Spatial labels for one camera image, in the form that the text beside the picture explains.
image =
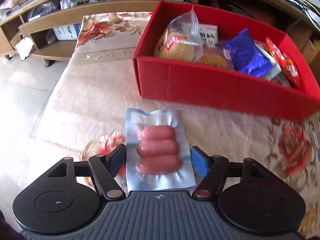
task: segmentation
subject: blue wrapper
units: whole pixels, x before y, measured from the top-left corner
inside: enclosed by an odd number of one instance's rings
[[[223,45],[230,50],[237,71],[260,77],[273,69],[271,62],[254,44],[248,29],[242,30]]]

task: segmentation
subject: gray ribbed surface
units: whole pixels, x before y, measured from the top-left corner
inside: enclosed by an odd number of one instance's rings
[[[217,215],[210,203],[193,200],[185,191],[132,192],[123,201],[108,203],[94,222],[77,232],[61,236],[29,232],[23,235],[29,240],[300,239],[294,233],[257,237],[238,232]]]

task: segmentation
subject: red wrapper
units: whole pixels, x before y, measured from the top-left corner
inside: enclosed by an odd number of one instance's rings
[[[281,52],[278,47],[267,37],[266,43],[268,49],[271,52],[271,55],[276,59],[282,70],[284,71],[287,78],[294,84],[296,87],[301,89],[300,77],[295,63],[288,57],[284,52]]]

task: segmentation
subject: silver screw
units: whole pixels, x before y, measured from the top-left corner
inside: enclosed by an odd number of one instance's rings
[[[107,196],[111,198],[121,197],[122,191],[119,189],[112,189],[107,192]]]
[[[195,191],[195,195],[197,197],[209,197],[210,196],[210,191],[208,191],[206,189],[197,189]]]

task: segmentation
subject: red box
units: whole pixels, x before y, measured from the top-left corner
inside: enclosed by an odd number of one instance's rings
[[[218,26],[219,39],[229,40],[248,28],[254,40],[268,36],[295,62],[303,90],[210,65],[153,57],[169,22],[191,10],[199,23]],[[143,98],[211,106],[301,122],[320,108],[320,89],[302,54],[286,34],[259,21],[216,8],[161,1],[133,55]]]

